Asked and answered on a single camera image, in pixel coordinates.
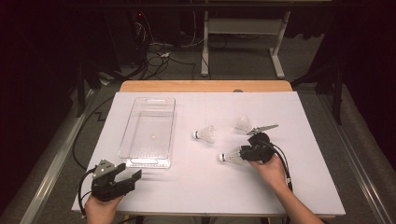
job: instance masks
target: white tabletop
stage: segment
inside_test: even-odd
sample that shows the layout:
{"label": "white tabletop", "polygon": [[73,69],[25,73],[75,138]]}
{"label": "white tabletop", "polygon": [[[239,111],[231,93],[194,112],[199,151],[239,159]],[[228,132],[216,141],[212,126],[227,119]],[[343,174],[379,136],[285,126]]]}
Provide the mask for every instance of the white tabletop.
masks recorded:
{"label": "white tabletop", "polygon": [[[275,194],[249,165],[221,163],[217,157],[248,145],[249,136],[235,129],[247,115],[253,127],[278,124],[266,131],[289,162],[293,191],[315,214],[340,216],[343,205],[318,148],[297,92],[118,92],[108,114],[89,169],[106,159],[124,162],[117,154],[136,97],[176,99],[176,123],[169,169],[142,169],[142,178],[118,206],[136,215],[284,216]],[[214,144],[191,133],[216,128]],[[116,180],[131,177],[127,168]],[[91,190],[87,177],[82,193]],[[75,201],[72,210],[79,211]]]}

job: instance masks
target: transparent tray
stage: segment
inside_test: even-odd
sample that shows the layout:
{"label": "transparent tray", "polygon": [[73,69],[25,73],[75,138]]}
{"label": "transparent tray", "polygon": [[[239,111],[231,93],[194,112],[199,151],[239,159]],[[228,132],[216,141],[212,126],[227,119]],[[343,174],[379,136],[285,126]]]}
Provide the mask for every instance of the transparent tray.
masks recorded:
{"label": "transparent tray", "polygon": [[174,126],[173,98],[136,98],[119,157],[128,167],[169,168]]}

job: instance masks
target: shuttlecock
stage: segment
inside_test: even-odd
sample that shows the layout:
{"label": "shuttlecock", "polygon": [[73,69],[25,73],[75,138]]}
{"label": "shuttlecock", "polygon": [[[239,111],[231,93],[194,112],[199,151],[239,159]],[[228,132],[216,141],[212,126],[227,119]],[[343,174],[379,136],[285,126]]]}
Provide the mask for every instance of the shuttlecock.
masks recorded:
{"label": "shuttlecock", "polygon": [[244,117],[242,117],[240,120],[238,120],[238,122],[236,123],[235,126],[236,129],[242,130],[244,132],[250,132],[252,127],[250,124],[250,120],[249,118],[245,115]]}
{"label": "shuttlecock", "polygon": [[244,161],[241,157],[240,151],[241,151],[241,147],[236,147],[233,150],[226,152],[226,153],[221,153],[219,154],[219,161],[228,161],[228,162],[232,162],[235,164],[244,164],[246,163],[246,161]]}
{"label": "shuttlecock", "polygon": [[201,130],[192,133],[192,137],[195,139],[202,139],[209,143],[214,143],[216,139],[216,131],[213,125],[210,125]]}

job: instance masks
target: white metal stand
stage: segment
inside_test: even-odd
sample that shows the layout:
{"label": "white metal stand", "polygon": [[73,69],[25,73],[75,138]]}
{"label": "white metal stand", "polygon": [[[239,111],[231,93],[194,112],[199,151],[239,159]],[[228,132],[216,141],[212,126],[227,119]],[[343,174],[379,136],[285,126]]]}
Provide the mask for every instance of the white metal stand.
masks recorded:
{"label": "white metal stand", "polygon": [[209,48],[207,46],[209,34],[246,34],[246,35],[277,35],[276,45],[269,52],[276,70],[276,76],[284,79],[282,66],[277,56],[283,35],[289,22],[290,12],[285,12],[279,20],[251,20],[251,19],[209,19],[205,12],[204,47],[202,51],[201,75],[209,74]]}

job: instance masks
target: human hand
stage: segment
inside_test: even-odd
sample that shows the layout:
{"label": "human hand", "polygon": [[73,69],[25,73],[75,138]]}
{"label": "human hand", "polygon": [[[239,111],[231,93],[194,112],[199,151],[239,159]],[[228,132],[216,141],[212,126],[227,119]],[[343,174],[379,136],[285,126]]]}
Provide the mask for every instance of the human hand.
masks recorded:
{"label": "human hand", "polygon": [[262,180],[267,183],[272,189],[278,189],[280,187],[285,187],[285,170],[283,168],[282,161],[276,155],[273,155],[271,160],[266,163],[261,163],[259,161],[250,161],[251,166],[256,168],[259,172]]}
{"label": "human hand", "polygon": [[116,215],[117,205],[122,200],[123,196],[102,202],[97,198],[90,196],[85,202],[85,211],[87,214],[87,222],[89,224],[110,224]]}

